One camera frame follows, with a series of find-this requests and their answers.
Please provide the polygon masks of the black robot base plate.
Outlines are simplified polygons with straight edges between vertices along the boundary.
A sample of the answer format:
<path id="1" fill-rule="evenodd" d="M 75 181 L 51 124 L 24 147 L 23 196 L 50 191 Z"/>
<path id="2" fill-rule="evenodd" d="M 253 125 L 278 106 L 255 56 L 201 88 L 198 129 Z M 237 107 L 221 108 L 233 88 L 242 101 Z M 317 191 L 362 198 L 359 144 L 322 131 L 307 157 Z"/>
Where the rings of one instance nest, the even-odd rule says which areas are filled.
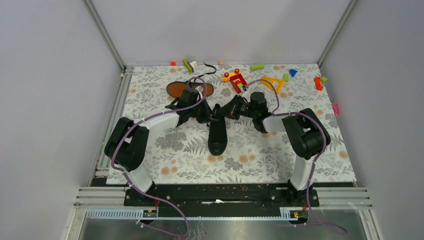
<path id="1" fill-rule="evenodd" d="M 296 193 L 287 183 L 261 184 L 159 184 L 148 190 L 146 197 L 132 188 L 123 190 L 125 207 L 153 207 L 159 217 L 179 217 L 172 206 L 156 198 L 166 199 L 189 217 L 276 217 L 280 208 L 304 209 L 324 204 L 319 189 L 342 190 L 354 187 L 352 182 L 314 183 L 309 195 Z"/>

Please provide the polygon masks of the black sneaker with laces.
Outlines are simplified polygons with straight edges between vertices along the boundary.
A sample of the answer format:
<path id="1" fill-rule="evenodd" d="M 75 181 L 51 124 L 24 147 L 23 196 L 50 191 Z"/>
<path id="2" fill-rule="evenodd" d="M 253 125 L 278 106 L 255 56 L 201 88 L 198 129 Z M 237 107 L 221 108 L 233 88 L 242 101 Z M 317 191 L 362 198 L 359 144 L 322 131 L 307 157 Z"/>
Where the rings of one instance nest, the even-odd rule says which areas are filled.
<path id="1" fill-rule="evenodd" d="M 208 150 L 213 156 L 220 156 L 225 152 L 228 145 L 226 119 L 224 116 L 218 116 L 217 121 L 212 121 L 207 126 L 209 127 Z"/>

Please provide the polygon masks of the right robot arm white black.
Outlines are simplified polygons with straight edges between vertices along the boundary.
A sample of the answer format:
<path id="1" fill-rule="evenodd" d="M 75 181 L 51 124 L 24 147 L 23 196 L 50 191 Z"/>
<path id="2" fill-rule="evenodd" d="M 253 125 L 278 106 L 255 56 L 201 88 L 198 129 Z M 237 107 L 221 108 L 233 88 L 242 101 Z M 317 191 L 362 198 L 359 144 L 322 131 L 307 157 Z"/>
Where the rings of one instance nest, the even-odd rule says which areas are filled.
<path id="1" fill-rule="evenodd" d="M 287 201 L 293 206 L 301 205 L 306 199 L 306 189 L 312 186 L 312 174 L 317 158 L 331 142 L 331 137 L 312 109 L 300 112 L 272 114 L 264 93 L 253 92 L 250 100 L 240 95 L 218 108 L 219 117 L 238 120 L 241 116 L 251 118 L 254 128 L 261 133 L 285 132 L 296 154 L 293 174 L 287 191 Z"/>

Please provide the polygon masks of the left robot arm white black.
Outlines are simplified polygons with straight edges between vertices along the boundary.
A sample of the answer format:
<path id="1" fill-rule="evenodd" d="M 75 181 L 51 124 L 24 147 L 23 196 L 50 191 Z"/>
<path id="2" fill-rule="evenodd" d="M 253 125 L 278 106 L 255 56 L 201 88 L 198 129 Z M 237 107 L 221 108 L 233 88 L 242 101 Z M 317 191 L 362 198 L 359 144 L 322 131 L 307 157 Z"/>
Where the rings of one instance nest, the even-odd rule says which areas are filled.
<path id="1" fill-rule="evenodd" d="M 176 128 L 191 118 L 200 124 L 219 120 L 205 96 L 199 90 L 188 87 L 163 111 L 139 120 L 121 117 L 116 123 L 104 154 L 110 158 L 111 167 L 121 171 L 127 182 L 137 190 L 135 197 L 142 205 L 148 206 L 155 200 L 155 192 L 151 189 L 154 182 L 143 166 L 149 138 Z"/>

